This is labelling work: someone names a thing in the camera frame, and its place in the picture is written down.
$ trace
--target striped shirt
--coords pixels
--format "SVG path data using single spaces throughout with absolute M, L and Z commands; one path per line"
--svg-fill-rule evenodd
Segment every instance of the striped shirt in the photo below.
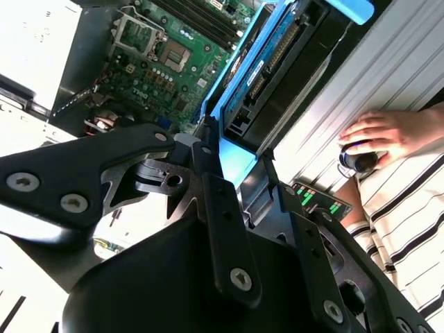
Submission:
M 359 180 L 367 221 L 348 232 L 444 332 L 444 139 Z

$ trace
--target hand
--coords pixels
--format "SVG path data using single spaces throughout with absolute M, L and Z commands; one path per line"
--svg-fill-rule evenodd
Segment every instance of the hand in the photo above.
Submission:
M 371 140 L 350 147 L 347 154 L 386 151 L 376 166 L 381 169 L 438 139 L 444 128 L 444 112 L 439 110 L 439 113 L 440 117 L 437 117 L 436 109 L 422 112 L 370 111 L 340 134 L 339 143 L 346 145 Z

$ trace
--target metal panel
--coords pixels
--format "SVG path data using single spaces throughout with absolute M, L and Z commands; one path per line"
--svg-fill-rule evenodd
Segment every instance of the metal panel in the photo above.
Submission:
M 444 86 L 444 2 L 395 0 L 275 149 L 283 182 L 335 192 L 338 134 L 369 109 L 420 109 Z
M 1 75 L 51 109 L 81 8 L 69 0 L 2 0 L 0 12 Z

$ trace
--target cable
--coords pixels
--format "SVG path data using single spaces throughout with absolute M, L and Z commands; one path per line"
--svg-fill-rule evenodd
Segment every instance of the cable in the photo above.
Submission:
M 344 172 L 342 172 L 342 170 L 341 170 L 341 168 L 340 168 L 339 163 L 336 164 L 336 167 L 337 167 L 339 173 L 340 173 L 344 178 L 351 179 L 351 177 L 353 177 L 353 176 L 347 176 L 346 174 L 344 174 Z

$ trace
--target computer mouse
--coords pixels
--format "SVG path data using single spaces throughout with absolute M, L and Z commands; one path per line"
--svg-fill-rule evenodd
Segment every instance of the computer mouse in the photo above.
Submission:
M 362 140 L 353 142 L 351 144 L 346 144 L 344 147 L 342 147 L 341 154 L 339 155 L 339 162 L 341 165 L 347 169 L 352 169 L 359 173 L 372 171 L 376 167 L 378 161 L 378 156 L 375 152 L 357 155 L 347 154 L 347 150 L 350 147 L 358 146 L 369 141 L 370 140 Z

